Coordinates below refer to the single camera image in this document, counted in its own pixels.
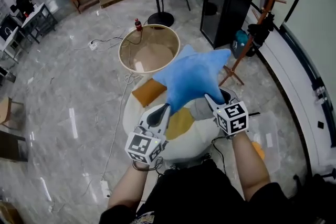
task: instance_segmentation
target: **black cabinet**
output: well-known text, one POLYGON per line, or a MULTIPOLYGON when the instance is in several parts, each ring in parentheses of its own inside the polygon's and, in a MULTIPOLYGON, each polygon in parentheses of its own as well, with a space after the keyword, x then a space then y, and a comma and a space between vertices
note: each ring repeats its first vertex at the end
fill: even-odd
POLYGON ((201 32, 214 48, 231 43, 252 0, 204 0, 201 32))

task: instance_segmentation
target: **orange cushion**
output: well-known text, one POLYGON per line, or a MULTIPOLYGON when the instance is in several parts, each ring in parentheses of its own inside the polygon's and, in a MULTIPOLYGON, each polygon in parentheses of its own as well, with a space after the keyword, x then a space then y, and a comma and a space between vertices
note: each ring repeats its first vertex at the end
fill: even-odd
POLYGON ((150 79, 144 85, 140 86, 136 90, 132 91, 134 97, 142 104, 142 107, 149 105, 153 102, 161 93, 167 89, 166 86, 150 79))

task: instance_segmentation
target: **wooden coat rack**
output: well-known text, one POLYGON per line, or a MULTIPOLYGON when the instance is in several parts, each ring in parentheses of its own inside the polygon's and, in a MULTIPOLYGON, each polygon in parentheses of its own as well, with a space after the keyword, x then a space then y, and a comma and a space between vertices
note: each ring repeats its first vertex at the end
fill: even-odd
MULTIPOLYGON (((257 24, 261 24, 263 22, 263 20, 265 19, 267 13, 271 10, 272 6, 273 6, 273 3, 274 2, 280 2, 280 3, 284 3, 286 4, 287 2, 285 0, 268 0, 268 3, 266 5, 266 8, 263 8, 262 9, 262 14, 261 16, 259 17, 257 15, 257 13, 255 12, 254 9, 252 9, 254 15, 256 16, 257 20, 258 20, 258 23, 257 24)), ((236 60, 236 62, 234 63, 234 65, 229 68, 227 66, 223 66, 223 68, 225 69, 227 75, 226 77, 220 82, 219 86, 221 86, 229 77, 232 77, 234 76, 242 85, 244 85, 243 81, 240 79, 240 77, 235 73, 235 70, 237 68, 237 66, 239 65, 240 61, 244 58, 245 54, 249 51, 250 47, 251 47, 251 44, 252 44, 252 41, 253 41, 253 36, 250 35, 248 41, 247 41, 247 44, 245 45, 245 47, 243 48, 241 54, 239 55, 238 59, 236 60)))

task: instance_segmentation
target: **fan base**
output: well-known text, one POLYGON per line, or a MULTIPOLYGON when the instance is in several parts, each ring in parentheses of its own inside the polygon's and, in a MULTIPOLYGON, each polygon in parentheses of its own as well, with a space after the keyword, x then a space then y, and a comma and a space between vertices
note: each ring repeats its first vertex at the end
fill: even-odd
POLYGON ((168 12, 154 13, 148 18, 148 24, 164 25, 170 27, 174 23, 174 16, 168 12))

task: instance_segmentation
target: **marble floor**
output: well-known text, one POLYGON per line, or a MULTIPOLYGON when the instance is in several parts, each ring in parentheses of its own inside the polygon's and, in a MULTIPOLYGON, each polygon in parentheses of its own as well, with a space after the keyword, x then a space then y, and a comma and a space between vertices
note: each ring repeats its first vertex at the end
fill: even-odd
MULTIPOLYGON (((172 28, 181 45, 198 51, 211 47, 199 31, 203 0, 165 0, 165 10, 175 17, 172 28)), ((143 23, 155 12, 155 0, 124 0, 106 9, 98 5, 82 14, 71 13, 45 36, 40 44, 22 53, 12 72, 16 82, 6 81, 0 97, 8 95, 25 104, 22 131, 28 146, 28 163, 0 161, 0 189, 27 224, 98 223, 107 199, 100 187, 113 131, 134 83, 122 94, 128 73, 119 63, 118 46, 101 43, 91 51, 88 42, 125 36, 134 28, 134 19, 143 23)), ((250 113, 273 111, 278 128, 281 167, 271 174, 286 196, 296 191, 294 174, 304 177, 307 167, 290 112, 266 67, 254 56, 245 58, 237 69, 246 85, 229 79, 224 86, 237 92, 250 113)), ((117 127, 116 142, 104 179, 109 187, 121 178, 130 160, 124 152, 126 134, 117 127)), ((241 191, 230 141, 218 141, 224 153, 227 174, 241 191)), ((218 154, 213 159, 222 167, 218 154)), ((150 172, 143 200, 156 181, 150 172)))

